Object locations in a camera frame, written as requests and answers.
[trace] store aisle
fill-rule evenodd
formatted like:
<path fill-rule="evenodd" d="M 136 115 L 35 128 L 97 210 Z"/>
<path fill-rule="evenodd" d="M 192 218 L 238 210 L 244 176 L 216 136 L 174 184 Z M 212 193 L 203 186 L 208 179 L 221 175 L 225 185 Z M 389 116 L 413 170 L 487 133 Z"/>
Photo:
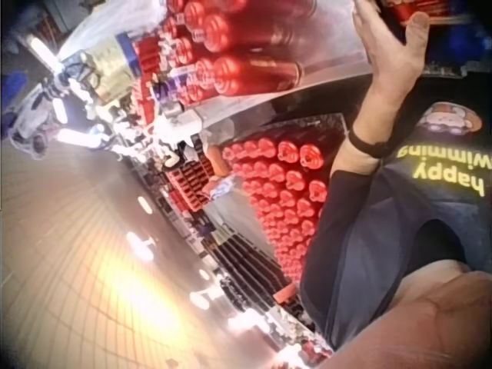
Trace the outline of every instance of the store aisle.
<path fill-rule="evenodd" d="M 256 369 L 274 352 L 232 334 L 226 301 L 198 310 L 199 258 L 107 152 L 55 144 L 44 161 L 2 148 L 2 338 L 35 368 Z M 125 235 L 158 239 L 140 262 Z"/>

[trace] red aerosol can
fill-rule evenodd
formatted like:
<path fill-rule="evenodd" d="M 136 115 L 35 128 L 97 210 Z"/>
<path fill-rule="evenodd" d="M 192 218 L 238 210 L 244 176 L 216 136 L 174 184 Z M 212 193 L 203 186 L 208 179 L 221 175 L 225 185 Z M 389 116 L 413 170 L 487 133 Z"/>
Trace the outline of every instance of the red aerosol can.
<path fill-rule="evenodd" d="M 314 179 L 309 183 L 309 198 L 313 202 L 324 203 L 328 197 L 327 183 Z"/>
<path fill-rule="evenodd" d="M 289 27 L 269 18 L 225 14 L 208 15 L 203 31 L 203 43 L 211 52 L 287 45 L 292 35 Z"/>
<path fill-rule="evenodd" d="M 176 55 L 182 65 L 190 65 L 208 54 L 209 52 L 202 45 L 193 43 L 189 37 L 181 37 L 176 40 Z"/>
<path fill-rule="evenodd" d="M 179 25 L 174 16 L 170 16 L 164 21 L 162 29 L 171 40 L 188 35 L 186 27 Z"/>
<path fill-rule="evenodd" d="M 299 83 L 301 68 L 264 55 L 226 55 L 214 63 L 214 76 L 221 95 L 254 95 L 290 90 Z"/>
<path fill-rule="evenodd" d="M 184 23 L 190 31 L 202 29 L 207 14 L 217 9 L 215 0 L 192 0 L 184 7 Z"/>
<path fill-rule="evenodd" d="M 186 3 L 188 0 L 168 0 L 168 10 L 171 13 L 179 13 L 185 9 Z"/>
<path fill-rule="evenodd" d="M 218 55 L 199 58 L 194 65 L 197 83 L 205 90 L 214 89 L 214 63 L 218 58 Z"/>
<path fill-rule="evenodd" d="M 316 9 L 316 0 L 218 0 L 223 12 L 269 14 L 307 19 Z"/>

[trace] red bottle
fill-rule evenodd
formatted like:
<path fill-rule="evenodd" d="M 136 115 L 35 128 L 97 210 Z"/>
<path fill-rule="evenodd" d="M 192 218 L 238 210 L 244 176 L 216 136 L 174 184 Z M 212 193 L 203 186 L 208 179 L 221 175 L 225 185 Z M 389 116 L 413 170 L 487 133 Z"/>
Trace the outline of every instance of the red bottle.
<path fill-rule="evenodd" d="M 315 218 L 304 219 L 301 223 L 302 234 L 306 237 L 313 237 L 316 233 L 317 220 Z"/>
<path fill-rule="evenodd" d="M 263 55 L 226 55 L 214 63 L 214 86 L 225 96 L 286 91 L 301 79 L 301 69 L 292 61 Z"/>
<path fill-rule="evenodd" d="M 282 190 L 279 194 L 279 204 L 283 208 L 295 208 L 299 195 L 289 190 Z"/>
<path fill-rule="evenodd" d="M 298 200 L 296 207 L 301 218 L 311 218 L 317 215 L 321 206 L 311 202 L 309 198 L 303 197 Z"/>
<path fill-rule="evenodd" d="M 270 206 L 270 212 L 277 219 L 282 219 L 284 217 L 284 209 L 279 204 L 272 204 Z"/>
<path fill-rule="evenodd" d="M 257 177 L 256 172 L 254 171 L 254 166 L 251 161 L 246 161 L 242 164 L 242 170 L 244 173 L 244 176 L 246 178 L 255 178 Z"/>
<path fill-rule="evenodd" d="M 214 1 L 209 0 L 192 0 L 185 7 L 183 11 L 184 23 L 186 27 L 192 31 L 194 29 L 201 29 L 205 17 L 210 12 L 217 10 Z"/>
<path fill-rule="evenodd" d="M 185 37 L 186 35 L 188 35 L 188 30 L 186 29 L 186 27 L 184 27 L 183 25 L 179 25 L 176 22 L 176 18 L 174 16 L 170 16 L 164 21 L 162 25 L 162 30 L 165 34 L 168 35 L 171 40 L 175 40 L 176 38 Z"/>
<path fill-rule="evenodd" d="M 179 13 L 185 9 L 188 0 L 168 0 L 167 5 L 171 13 Z"/>
<path fill-rule="evenodd" d="M 233 161 L 234 159 L 236 159 L 236 155 L 234 154 L 234 152 L 229 146 L 226 146 L 225 148 L 222 149 L 222 158 L 227 161 Z"/>
<path fill-rule="evenodd" d="M 268 171 L 270 163 L 265 160 L 258 160 L 254 163 L 254 171 L 260 178 L 270 178 L 270 173 Z"/>
<path fill-rule="evenodd" d="M 301 223 L 301 219 L 299 218 L 298 213 L 291 208 L 285 209 L 284 218 L 285 223 L 287 224 L 298 225 Z"/>
<path fill-rule="evenodd" d="M 194 65 L 198 85 L 205 90 L 214 89 L 214 63 L 217 59 L 218 55 L 199 58 Z"/>
<path fill-rule="evenodd" d="M 316 0 L 220 0 L 218 5 L 223 12 L 306 19 L 314 13 Z"/>
<path fill-rule="evenodd" d="M 182 65 L 190 65 L 207 56 L 208 52 L 201 45 L 194 44 L 189 37 L 181 37 L 176 40 L 176 55 Z"/>
<path fill-rule="evenodd" d="M 191 100 L 196 102 L 205 101 L 209 98 L 218 96 L 218 93 L 215 90 L 204 90 L 196 84 L 188 86 L 188 93 L 190 94 Z"/>
<path fill-rule="evenodd" d="M 327 197 L 328 187 L 323 181 L 314 179 L 309 183 L 309 198 L 311 201 L 324 203 Z"/>
<path fill-rule="evenodd" d="M 234 152 L 236 159 L 241 160 L 241 159 L 246 158 L 247 153 L 244 150 L 244 146 L 242 143 L 236 142 L 236 143 L 232 144 L 231 150 Z"/>
<path fill-rule="evenodd" d="M 263 195 L 267 198 L 278 198 L 282 187 L 275 182 L 265 182 L 263 185 Z"/>
<path fill-rule="evenodd" d="M 203 29 L 203 43 L 211 52 L 286 45 L 292 35 L 286 26 L 262 16 L 210 14 L 203 22 Z"/>

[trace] black wristband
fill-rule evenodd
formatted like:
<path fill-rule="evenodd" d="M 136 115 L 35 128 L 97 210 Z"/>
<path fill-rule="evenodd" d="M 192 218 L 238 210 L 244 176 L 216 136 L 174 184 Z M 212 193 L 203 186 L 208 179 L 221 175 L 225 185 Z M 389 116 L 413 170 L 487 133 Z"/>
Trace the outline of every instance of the black wristband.
<path fill-rule="evenodd" d="M 378 142 L 375 145 L 370 145 L 364 141 L 362 141 L 359 137 L 356 136 L 354 130 L 351 129 L 348 132 L 348 141 L 358 150 L 361 151 L 372 158 L 382 159 L 386 156 L 388 148 L 386 142 Z"/>

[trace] fluorescent light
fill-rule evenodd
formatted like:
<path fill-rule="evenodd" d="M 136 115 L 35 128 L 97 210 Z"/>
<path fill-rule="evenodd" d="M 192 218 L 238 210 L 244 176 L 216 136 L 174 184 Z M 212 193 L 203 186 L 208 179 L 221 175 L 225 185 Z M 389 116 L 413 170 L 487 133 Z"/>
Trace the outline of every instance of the fluorescent light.
<path fill-rule="evenodd" d="M 210 281 L 210 275 L 208 275 L 206 271 L 200 269 L 199 273 L 203 279 L 205 279 L 206 281 Z"/>
<path fill-rule="evenodd" d="M 32 35 L 27 38 L 29 46 L 35 51 L 35 53 L 39 56 L 39 58 L 48 65 L 56 73 L 59 73 L 63 70 L 63 64 L 58 60 L 55 54 L 43 44 L 43 42 Z"/>
<path fill-rule="evenodd" d="M 147 214 L 152 214 L 153 213 L 152 208 L 151 208 L 151 205 L 142 196 L 140 196 L 138 198 L 138 203 L 140 204 L 140 206 L 142 206 L 144 208 L 144 210 L 145 210 L 145 212 Z"/>
<path fill-rule="evenodd" d="M 190 300 L 195 306 L 202 310 L 208 310 L 210 308 L 210 302 L 208 302 L 206 298 L 196 292 L 190 293 Z"/>
<path fill-rule="evenodd" d="M 154 253 L 147 247 L 147 245 L 133 232 L 126 234 L 126 239 L 131 245 L 133 252 L 143 261 L 154 260 Z"/>
<path fill-rule="evenodd" d="M 86 148 L 98 148 L 101 146 L 100 135 L 90 135 L 73 129 L 63 128 L 56 137 L 60 142 L 66 144 L 85 146 Z"/>
<path fill-rule="evenodd" d="M 55 110 L 56 118 L 60 123 L 66 125 L 68 123 L 67 111 L 63 105 L 63 101 L 60 98 L 53 99 L 53 108 Z"/>

